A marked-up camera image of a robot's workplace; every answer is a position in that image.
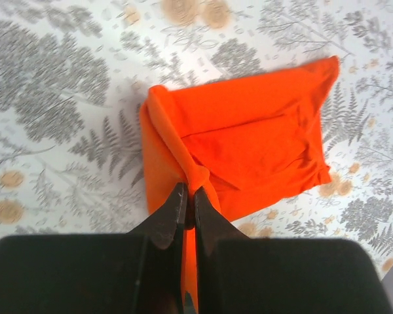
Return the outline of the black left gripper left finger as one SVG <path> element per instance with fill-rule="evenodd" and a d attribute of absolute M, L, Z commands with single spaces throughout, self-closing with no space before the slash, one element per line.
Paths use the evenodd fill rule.
<path fill-rule="evenodd" d="M 0 313 L 182 313 L 187 198 L 127 233 L 0 239 Z"/>

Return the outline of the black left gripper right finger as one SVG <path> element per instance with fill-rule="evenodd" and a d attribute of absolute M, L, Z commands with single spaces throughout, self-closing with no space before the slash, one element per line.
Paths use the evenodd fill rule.
<path fill-rule="evenodd" d="M 195 198 L 200 313 L 391 313 L 367 253 L 344 239 L 250 238 L 200 189 Z"/>

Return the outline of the orange t shirt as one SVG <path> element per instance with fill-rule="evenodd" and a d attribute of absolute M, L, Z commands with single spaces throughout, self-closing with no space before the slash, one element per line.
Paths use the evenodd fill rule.
<path fill-rule="evenodd" d="M 337 56 L 180 90 L 149 89 L 140 109 L 150 213 L 177 183 L 203 188 L 234 221 L 330 183 L 320 110 L 339 76 Z"/>

